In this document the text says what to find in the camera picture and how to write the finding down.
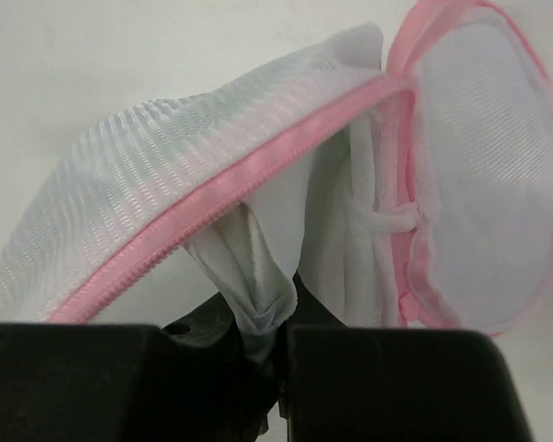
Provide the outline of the mint green bra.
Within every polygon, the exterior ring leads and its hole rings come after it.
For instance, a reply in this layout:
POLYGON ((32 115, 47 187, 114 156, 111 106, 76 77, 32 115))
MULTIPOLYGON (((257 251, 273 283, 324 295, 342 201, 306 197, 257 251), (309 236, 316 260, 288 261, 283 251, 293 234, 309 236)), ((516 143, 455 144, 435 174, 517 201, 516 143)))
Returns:
POLYGON ((298 305, 293 276, 350 326, 379 324, 370 210, 373 137, 359 118, 245 197, 186 250, 216 285, 262 365, 298 305))

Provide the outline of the pink mesh laundry bag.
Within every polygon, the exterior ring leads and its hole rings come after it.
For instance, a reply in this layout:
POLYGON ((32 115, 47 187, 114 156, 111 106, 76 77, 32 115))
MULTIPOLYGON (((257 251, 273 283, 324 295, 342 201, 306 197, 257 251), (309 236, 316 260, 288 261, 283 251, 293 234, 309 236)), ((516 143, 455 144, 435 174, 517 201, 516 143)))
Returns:
POLYGON ((212 92, 84 132, 0 255, 0 321, 91 320, 359 118, 371 124, 380 322, 500 333, 553 280, 553 86, 486 1, 419 1, 212 92))

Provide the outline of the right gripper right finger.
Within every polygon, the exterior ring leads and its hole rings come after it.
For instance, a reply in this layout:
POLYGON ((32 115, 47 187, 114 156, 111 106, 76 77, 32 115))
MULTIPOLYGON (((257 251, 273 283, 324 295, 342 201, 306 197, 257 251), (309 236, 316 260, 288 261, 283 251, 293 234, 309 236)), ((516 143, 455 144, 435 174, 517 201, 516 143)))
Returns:
POLYGON ((281 330, 291 441, 529 441, 504 357, 475 331, 351 328, 294 278, 281 330))

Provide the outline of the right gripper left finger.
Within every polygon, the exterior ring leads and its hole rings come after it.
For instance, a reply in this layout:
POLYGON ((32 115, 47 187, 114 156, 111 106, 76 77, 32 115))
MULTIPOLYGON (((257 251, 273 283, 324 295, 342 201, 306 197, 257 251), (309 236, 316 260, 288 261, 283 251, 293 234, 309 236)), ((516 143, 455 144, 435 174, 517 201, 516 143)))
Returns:
POLYGON ((0 323, 0 441, 254 441, 276 401, 221 296, 164 328, 0 323))

